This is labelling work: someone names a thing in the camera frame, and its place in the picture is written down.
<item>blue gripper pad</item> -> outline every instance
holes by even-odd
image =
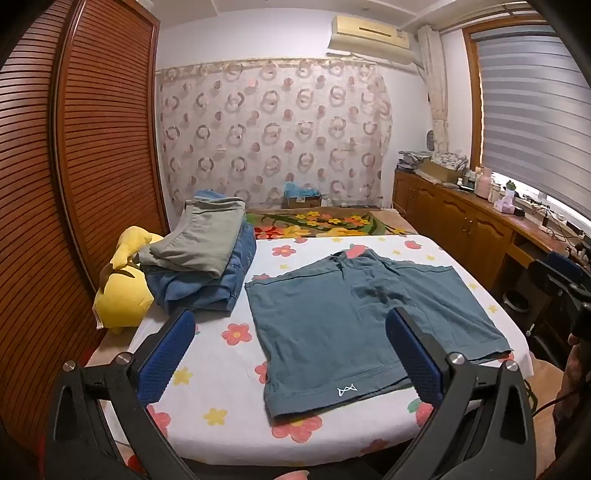
[[[402,308],[388,312],[386,334],[420,399],[437,408],[443,401],[443,384],[441,371],[421,343],[427,335]]]
[[[134,377],[137,396],[144,407],[160,400],[194,336],[195,317],[184,310],[139,346],[136,351],[139,367]]]

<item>folded clothes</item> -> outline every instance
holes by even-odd
[[[138,262],[219,278],[230,260],[243,218],[244,201],[240,198],[187,200],[175,230],[140,250]]]
[[[179,307],[189,310],[231,312],[242,290],[244,276],[256,253],[254,227],[242,223],[230,261],[220,278],[203,272],[179,272],[140,265],[154,300],[168,314]]]
[[[351,250],[252,281],[246,292],[268,359],[264,396],[272,417],[408,385],[385,334],[394,307],[404,307],[448,353],[484,361],[509,350],[453,267]]]

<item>teal shorts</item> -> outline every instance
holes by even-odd
[[[499,358],[509,344],[453,267],[340,252],[246,284],[267,356],[272,417],[387,393],[410,384],[385,333],[404,307],[448,352]]]

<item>window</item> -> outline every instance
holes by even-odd
[[[553,209],[587,229],[591,89],[552,28],[534,23],[465,29],[474,117],[483,124],[482,152],[480,142],[474,144],[473,157],[476,151],[484,166],[513,179],[518,191],[546,194]]]

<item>white logo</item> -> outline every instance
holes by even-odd
[[[348,392],[349,390],[353,390],[353,391],[357,392],[355,385],[353,385],[352,383],[351,383],[350,387],[345,387],[343,390],[341,390],[340,388],[337,388],[337,390],[339,391],[339,397],[342,397],[343,393]]]

